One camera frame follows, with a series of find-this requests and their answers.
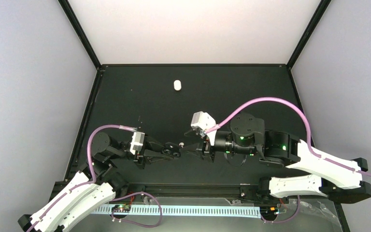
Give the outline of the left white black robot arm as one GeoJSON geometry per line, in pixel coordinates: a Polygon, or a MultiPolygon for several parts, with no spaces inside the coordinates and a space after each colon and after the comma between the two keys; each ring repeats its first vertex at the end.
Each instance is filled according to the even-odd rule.
{"type": "Polygon", "coordinates": [[[95,132],[88,141],[88,162],[66,186],[37,212],[18,219],[24,232],[69,232],[100,206],[134,200],[143,191],[131,192],[113,160],[133,161],[139,168],[156,161],[179,158],[181,146],[162,144],[143,132],[130,129],[130,141],[119,142],[104,132],[95,132]]]}

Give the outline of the black earbud charging case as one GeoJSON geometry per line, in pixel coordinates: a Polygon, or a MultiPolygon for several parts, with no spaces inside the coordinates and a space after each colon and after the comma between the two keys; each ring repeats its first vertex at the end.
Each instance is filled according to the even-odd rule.
{"type": "Polygon", "coordinates": [[[174,143],[165,143],[163,146],[162,154],[171,158],[180,158],[182,147],[174,143]]]}

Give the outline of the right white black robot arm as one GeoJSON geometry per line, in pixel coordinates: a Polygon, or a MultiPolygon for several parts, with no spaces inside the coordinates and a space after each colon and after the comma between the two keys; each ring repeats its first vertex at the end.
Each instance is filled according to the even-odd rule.
{"type": "Polygon", "coordinates": [[[182,148],[202,160],[213,161],[216,153],[225,158],[242,155],[258,156],[261,164],[304,171],[296,177],[262,177],[256,188],[257,198],[264,203],[290,196],[320,196],[335,203],[352,204],[371,197],[371,184],[362,172],[368,170],[363,158],[345,160],[319,150],[288,133],[266,130],[263,119],[238,113],[231,119],[228,131],[204,134],[214,119],[206,112],[196,112],[191,128],[202,141],[182,148]]]}

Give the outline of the white capsule object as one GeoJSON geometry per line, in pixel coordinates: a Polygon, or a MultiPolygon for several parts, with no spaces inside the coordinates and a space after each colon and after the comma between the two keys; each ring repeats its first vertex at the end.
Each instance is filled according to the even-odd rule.
{"type": "Polygon", "coordinates": [[[180,91],[182,89],[182,83],[180,80],[175,80],[173,82],[173,88],[176,90],[176,91],[180,91]]]}

